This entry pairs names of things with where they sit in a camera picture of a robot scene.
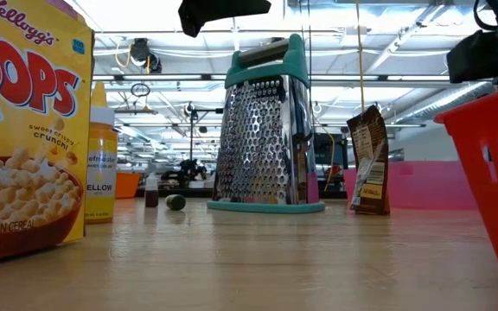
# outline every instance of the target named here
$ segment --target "ceiling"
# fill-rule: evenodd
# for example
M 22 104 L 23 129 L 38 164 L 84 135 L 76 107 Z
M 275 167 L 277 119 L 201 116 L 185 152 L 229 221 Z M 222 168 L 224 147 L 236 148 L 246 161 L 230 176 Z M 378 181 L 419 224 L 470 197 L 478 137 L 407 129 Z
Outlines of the ceiling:
M 130 125 L 123 130 L 120 150 L 129 160 L 147 162 L 155 152 L 162 163 L 186 158 L 189 127 L 182 116 L 184 106 L 191 102 L 197 109 L 223 107 L 224 78 L 232 53 L 268 44 L 272 37 L 303 36 L 312 72 L 311 97 L 318 105 L 320 123 L 342 124 L 360 112 L 358 31 L 352 1 L 301 0 L 299 6 L 298 0 L 269 0 L 270 13 L 208 22 L 197 38 L 182 33 L 177 14 L 181 0 L 66 1 L 96 32 L 95 79 L 105 80 L 108 105 L 117 109 L 117 126 Z M 416 107 L 423 111 L 441 105 L 439 100 L 427 102 L 428 98 L 467 92 L 470 85 L 449 84 L 445 55 L 478 30 L 473 4 L 470 0 L 362 0 L 365 104 L 379 105 L 388 123 L 421 123 L 424 119 L 418 118 Z M 480 8 L 483 21 L 495 24 L 493 12 L 484 3 Z M 149 39 L 151 51 L 163 65 L 160 75 L 148 78 L 132 61 L 125 66 L 135 38 Z M 140 77 L 115 81 L 114 75 L 121 74 Z M 149 96 L 131 95 L 131 87 L 140 81 L 150 87 Z M 153 112 L 133 113 L 136 99 L 137 110 L 147 106 Z M 221 115 L 215 113 L 200 121 L 198 125 L 213 126 L 205 134 L 195 129 L 194 158 L 214 161 L 220 123 Z

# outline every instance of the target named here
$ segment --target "table surface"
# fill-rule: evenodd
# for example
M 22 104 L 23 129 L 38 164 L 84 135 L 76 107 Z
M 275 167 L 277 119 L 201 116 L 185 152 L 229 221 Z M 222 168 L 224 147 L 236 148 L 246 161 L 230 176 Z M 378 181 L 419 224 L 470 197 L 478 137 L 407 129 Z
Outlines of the table surface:
M 182 212 L 117 201 L 87 238 L 0 262 L 0 310 L 498 310 L 477 212 Z

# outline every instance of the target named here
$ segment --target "cereal box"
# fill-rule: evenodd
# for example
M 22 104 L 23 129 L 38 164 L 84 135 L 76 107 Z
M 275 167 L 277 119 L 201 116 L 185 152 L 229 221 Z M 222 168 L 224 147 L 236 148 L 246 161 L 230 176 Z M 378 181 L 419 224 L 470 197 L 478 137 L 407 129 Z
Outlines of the cereal box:
M 61 0 L 0 0 L 0 258 L 84 236 L 92 43 Z

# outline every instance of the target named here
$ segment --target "pink partition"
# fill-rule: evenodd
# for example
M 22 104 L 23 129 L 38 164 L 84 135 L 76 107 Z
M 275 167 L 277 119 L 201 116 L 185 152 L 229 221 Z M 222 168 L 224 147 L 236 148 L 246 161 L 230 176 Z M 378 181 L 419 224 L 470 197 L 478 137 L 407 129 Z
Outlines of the pink partition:
M 354 192 L 356 172 L 344 172 L 347 196 Z M 462 164 L 457 161 L 389 162 L 387 192 L 391 207 L 477 209 Z

